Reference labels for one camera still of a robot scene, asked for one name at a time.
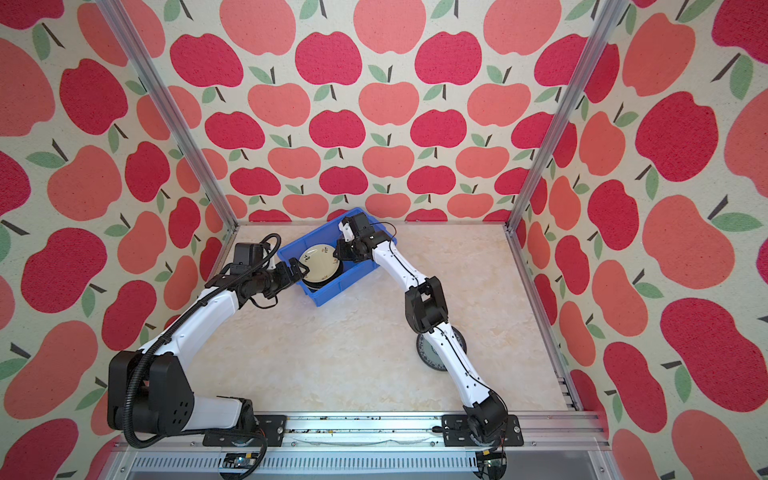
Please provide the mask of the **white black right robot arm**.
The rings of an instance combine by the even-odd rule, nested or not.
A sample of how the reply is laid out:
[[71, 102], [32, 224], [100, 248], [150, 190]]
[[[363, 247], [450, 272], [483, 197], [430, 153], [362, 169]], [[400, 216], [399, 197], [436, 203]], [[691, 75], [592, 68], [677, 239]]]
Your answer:
[[439, 279], [427, 277], [406, 260], [396, 240], [376, 231], [354, 240], [342, 234], [323, 239], [307, 235], [281, 249], [283, 260], [297, 260], [309, 272], [302, 287], [320, 307], [375, 269], [385, 270], [403, 291], [404, 313], [416, 334], [417, 352], [431, 368], [447, 372], [464, 409], [458, 428], [468, 442], [482, 447], [519, 445], [509, 409], [472, 365], [461, 333], [449, 321], [447, 301]]

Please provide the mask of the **black round plate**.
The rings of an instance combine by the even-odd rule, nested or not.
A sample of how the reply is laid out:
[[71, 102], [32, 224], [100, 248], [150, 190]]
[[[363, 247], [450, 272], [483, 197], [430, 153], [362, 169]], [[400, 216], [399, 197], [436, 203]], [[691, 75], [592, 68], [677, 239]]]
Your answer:
[[307, 288], [311, 291], [319, 291], [323, 289], [326, 285], [330, 284], [331, 282], [335, 281], [337, 278], [341, 276], [341, 273], [337, 273], [334, 276], [329, 277], [328, 279], [322, 280], [322, 281], [309, 281], [307, 278], [304, 278], [302, 280], [303, 284], [307, 286]]

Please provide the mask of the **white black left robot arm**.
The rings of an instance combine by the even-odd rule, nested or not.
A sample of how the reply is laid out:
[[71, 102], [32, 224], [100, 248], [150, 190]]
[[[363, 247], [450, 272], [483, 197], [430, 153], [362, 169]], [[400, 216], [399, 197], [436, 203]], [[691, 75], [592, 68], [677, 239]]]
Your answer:
[[225, 267], [158, 337], [112, 358], [108, 372], [109, 427], [122, 432], [128, 444], [137, 449], [183, 435], [231, 435], [246, 440], [261, 437], [250, 400], [201, 397], [193, 392], [185, 368], [212, 334], [254, 296], [275, 299], [308, 272], [309, 268], [295, 258], [273, 268], [265, 260]]

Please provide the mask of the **blue patterned round plate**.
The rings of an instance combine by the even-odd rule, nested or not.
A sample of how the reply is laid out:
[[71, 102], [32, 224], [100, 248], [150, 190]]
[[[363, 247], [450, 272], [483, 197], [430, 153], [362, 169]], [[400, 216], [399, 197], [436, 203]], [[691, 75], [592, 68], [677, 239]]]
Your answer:
[[[462, 350], [467, 352], [467, 343], [463, 334], [457, 329], [453, 328], [454, 335], [458, 340]], [[416, 350], [421, 361], [433, 370], [446, 372], [447, 367], [440, 358], [434, 347], [426, 340], [423, 334], [418, 334], [416, 337]]]

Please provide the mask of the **cream yellow round plate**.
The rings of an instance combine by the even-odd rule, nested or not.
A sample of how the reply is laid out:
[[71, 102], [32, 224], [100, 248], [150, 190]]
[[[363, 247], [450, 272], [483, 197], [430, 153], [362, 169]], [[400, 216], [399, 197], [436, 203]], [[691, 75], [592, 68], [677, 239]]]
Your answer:
[[310, 283], [331, 280], [343, 267], [335, 256], [335, 248], [329, 244], [310, 246], [301, 254], [299, 262], [307, 269], [304, 280]]

